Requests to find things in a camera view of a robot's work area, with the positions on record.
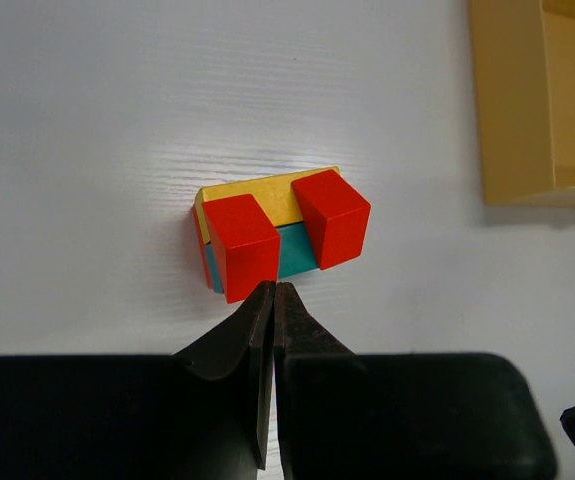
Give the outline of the yellow arch block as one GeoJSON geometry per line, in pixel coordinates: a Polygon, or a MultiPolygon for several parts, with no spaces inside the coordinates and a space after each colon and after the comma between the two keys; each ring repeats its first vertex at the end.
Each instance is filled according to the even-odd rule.
{"type": "Polygon", "coordinates": [[[196,229],[200,233],[203,243],[207,244],[210,242],[210,234],[203,211],[205,202],[251,194],[274,226],[297,223],[302,221],[303,218],[291,188],[292,182],[328,170],[340,174],[338,166],[329,166],[200,188],[195,196],[194,209],[196,212],[196,229]]]}

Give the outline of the yellow plastic tray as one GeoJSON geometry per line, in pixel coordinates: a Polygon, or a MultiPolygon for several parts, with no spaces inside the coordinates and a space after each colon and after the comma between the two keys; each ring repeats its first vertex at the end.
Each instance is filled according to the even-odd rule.
{"type": "Polygon", "coordinates": [[[575,208],[575,1],[469,4],[486,204],[575,208]]]}

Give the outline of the red triangle block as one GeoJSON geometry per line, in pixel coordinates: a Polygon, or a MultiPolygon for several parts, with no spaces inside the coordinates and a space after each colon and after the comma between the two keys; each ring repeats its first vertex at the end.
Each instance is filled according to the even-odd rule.
{"type": "Polygon", "coordinates": [[[203,211],[227,302],[278,280],[281,237],[253,195],[207,201],[203,211]]]}

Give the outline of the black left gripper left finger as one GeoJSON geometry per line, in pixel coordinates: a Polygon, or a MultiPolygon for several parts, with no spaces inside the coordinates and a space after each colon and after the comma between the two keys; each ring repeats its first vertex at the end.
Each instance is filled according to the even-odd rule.
{"type": "Polygon", "coordinates": [[[0,479],[253,479],[275,285],[174,354],[0,356],[0,479]]]}

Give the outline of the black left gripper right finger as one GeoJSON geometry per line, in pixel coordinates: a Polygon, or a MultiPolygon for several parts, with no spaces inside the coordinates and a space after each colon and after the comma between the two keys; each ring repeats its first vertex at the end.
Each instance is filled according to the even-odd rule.
{"type": "Polygon", "coordinates": [[[556,454],[528,383],[484,352],[357,354],[274,300],[278,438],[289,479],[552,479],[556,454]]]}

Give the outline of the red wedge block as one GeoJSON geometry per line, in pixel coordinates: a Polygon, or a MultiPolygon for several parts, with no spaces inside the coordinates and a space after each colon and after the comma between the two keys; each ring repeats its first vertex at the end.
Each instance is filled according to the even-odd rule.
{"type": "Polygon", "coordinates": [[[326,270],[362,253],[371,204],[336,170],[292,182],[318,266],[326,270]]]}

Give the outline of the teal arch block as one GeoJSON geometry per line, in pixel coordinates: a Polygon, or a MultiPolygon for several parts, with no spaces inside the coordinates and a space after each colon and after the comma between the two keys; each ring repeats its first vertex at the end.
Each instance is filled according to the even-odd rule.
{"type": "MultiPolygon", "coordinates": [[[[318,262],[303,222],[278,228],[281,251],[278,278],[280,280],[318,269],[318,262]]],[[[224,288],[211,244],[203,248],[203,266],[206,268],[208,286],[223,294],[224,288]]]]}

